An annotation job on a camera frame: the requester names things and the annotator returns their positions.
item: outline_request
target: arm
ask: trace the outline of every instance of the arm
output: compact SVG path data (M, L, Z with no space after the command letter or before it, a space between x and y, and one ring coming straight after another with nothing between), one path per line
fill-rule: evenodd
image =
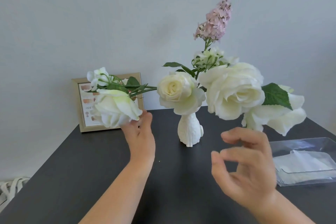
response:
M137 121L122 127L131 151L131 160L79 224L132 222L155 155L152 115L144 111L141 122L140 128Z
M304 213L275 189L277 180L271 147L266 134L247 128L222 133L233 147L211 153L212 175L223 192L247 208L261 224L314 224ZM229 173L224 160L238 162Z

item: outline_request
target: clear plastic container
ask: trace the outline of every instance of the clear plastic container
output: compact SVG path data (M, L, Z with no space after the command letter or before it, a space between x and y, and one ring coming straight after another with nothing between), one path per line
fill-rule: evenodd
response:
M336 181L336 142L330 138L276 141L270 145L279 186ZM292 164L281 166L281 159Z

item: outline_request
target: forearm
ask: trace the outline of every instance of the forearm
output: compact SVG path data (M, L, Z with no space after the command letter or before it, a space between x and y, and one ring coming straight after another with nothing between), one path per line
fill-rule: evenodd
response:
M79 224L131 223L152 165L130 162Z
M276 192L273 202L262 212L251 212L260 224L314 224L279 192Z

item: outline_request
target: white tissue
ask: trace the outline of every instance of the white tissue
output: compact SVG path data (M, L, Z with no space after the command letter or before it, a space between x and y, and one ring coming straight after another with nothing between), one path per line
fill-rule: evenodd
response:
M299 182L336 177L336 163L325 152L296 151L274 157L278 182L295 184Z

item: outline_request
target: flower arrangement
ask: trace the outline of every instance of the flower arrangement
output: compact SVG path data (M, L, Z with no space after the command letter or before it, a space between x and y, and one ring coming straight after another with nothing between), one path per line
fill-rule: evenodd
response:
M262 131L263 125L285 136L296 124L303 122L304 96L292 94L288 86L270 83L263 86L260 71L237 57L227 57L210 46L225 34L231 17L230 0L221 0L197 26L194 39L203 39L204 50L191 61L192 68L178 62L164 67L179 68L163 77L157 87L141 85L137 79L128 80L109 75L105 68L88 72L91 92L99 92L94 110L96 119L108 128L115 128L130 120L139 120L142 111L134 103L138 94L157 90L160 104L174 108L178 115L195 113L206 100L208 111L224 120L234 120L244 114L242 125Z

